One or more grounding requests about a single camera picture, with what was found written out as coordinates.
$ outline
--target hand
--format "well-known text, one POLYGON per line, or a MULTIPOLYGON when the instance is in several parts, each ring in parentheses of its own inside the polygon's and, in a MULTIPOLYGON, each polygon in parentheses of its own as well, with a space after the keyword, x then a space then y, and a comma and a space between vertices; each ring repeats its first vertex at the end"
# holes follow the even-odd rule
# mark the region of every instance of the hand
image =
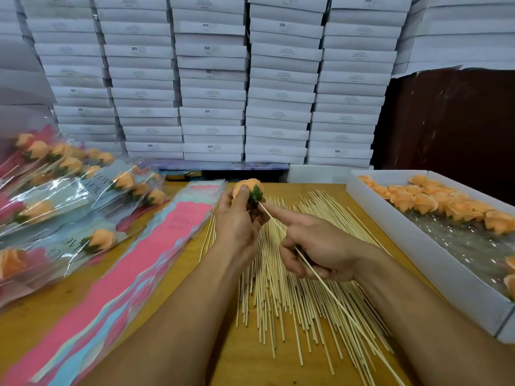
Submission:
POLYGON ((316 263, 312 267, 322 279, 340 281, 354 279, 359 261, 375 256, 379 251, 377 246, 345 233, 326 220, 269 203, 263 206, 288 227, 279 253, 286 269, 299 277, 316 279, 295 246, 316 263))
POLYGON ((241 187, 234 200, 232 191, 233 188, 226 190, 220 199, 216 213, 216 243, 241 262, 243 271, 258 254, 259 231, 269 217, 248 204, 250 190, 246 185, 241 187))

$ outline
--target yellow tabletop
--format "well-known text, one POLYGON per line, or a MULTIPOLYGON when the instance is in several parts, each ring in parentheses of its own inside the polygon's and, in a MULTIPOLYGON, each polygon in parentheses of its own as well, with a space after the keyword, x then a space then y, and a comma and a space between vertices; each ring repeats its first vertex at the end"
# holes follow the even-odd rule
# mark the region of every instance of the yellow tabletop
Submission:
MULTIPOLYGON (((165 191, 170 196, 174 196, 185 184, 166 183, 165 191)), ((311 190, 325 190, 342 206, 350 207, 399 263, 432 287, 406 256, 347 194, 344 185, 270 183, 264 186, 266 194, 278 196, 284 199, 288 205, 299 201, 299 195, 307 196, 307 193, 311 190)), ((139 230, 145 227, 151 216, 151 213, 147 213, 135 223, 139 230)), ((164 276, 151 298, 124 333, 123 339, 141 326, 196 266, 206 231, 207 225, 186 246, 180 258, 164 276)), ((69 310, 82 301, 89 287, 103 276, 130 244, 131 241, 120 244, 109 252, 100 263, 94 266, 83 266, 54 285, 11 303, 3 311, 0 310, 0 341, 2 341, 0 375, 20 360, 25 352, 36 346, 42 337, 69 310)), ((248 327, 242 326, 240 323, 238 328, 235 328, 235 293, 213 351, 206 384, 212 386, 239 386, 243 384, 248 386, 359 386, 362 384, 346 352, 343 352, 343 360, 340 359, 334 341, 330 338, 327 338, 327 341, 335 375, 331 375, 323 347, 312 343, 312 352, 309 353, 305 337, 301 339, 304 359, 304 366, 301 367, 291 317, 284 317, 286 342, 278 341, 277 358, 273 359, 269 343, 266 345, 259 343, 255 317, 255 310, 251 308, 248 327)), ((324 334, 331 336, 327 323, 324 323, 323 327, 324 334)), ((395 357, 387 355, 386 357, 394 370, 407 385, 418 384, 414 371, 400 354, 395 341, 390 341, 390 343, 396 350, 397 355, 395 357)), ((372 375, 377 385, 396 384, 394 378, 382 363, 374 361, 374 364, 376 371, 372 375)))

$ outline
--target person's left arm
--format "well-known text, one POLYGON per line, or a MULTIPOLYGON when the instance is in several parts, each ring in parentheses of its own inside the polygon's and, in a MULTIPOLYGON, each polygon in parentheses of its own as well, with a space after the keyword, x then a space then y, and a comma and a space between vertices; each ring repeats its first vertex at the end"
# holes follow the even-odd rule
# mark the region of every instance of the person's left arm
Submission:
POLYGON ((238 279, 258 251, 267 217, 247 212, 248 187, 227 190, 216 214, 216 241, 159 310, 95 367, 87 385, 202 384, 238 279))

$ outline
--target person's right hand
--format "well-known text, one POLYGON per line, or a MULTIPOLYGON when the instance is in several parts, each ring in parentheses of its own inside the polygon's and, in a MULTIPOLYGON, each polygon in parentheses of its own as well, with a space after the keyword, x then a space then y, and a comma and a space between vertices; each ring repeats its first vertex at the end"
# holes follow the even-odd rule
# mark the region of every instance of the person's right hand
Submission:
POLYGON ((288 227, 279 252, 286 269, 299 277, 316 279, 295 246, 316 263, 312 267, 322 279, 340 281, 352 280, 358 263, 380 252, 377 246, 345 233, 326 220, 269 203, 263 206, 288 227))

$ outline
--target person's right arm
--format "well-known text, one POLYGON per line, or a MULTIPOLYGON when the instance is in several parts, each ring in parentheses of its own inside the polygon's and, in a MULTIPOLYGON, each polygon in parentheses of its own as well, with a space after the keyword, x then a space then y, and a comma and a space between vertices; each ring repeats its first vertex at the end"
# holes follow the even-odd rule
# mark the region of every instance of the person's right arm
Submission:
POLYGON ((515 384, 515 352, 441 299, 377 246, 331 223, 265 203, 288 226, 279 251, 287 270, 313 278, 300 246, 324 279, 356 280, 426 386, 515 384))

